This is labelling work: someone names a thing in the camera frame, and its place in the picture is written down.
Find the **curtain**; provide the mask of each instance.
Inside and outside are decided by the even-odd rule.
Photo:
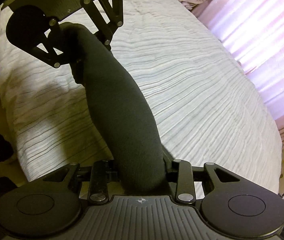
[[[284,149],[284,0],[208,0],[192,13],[254,83]]]

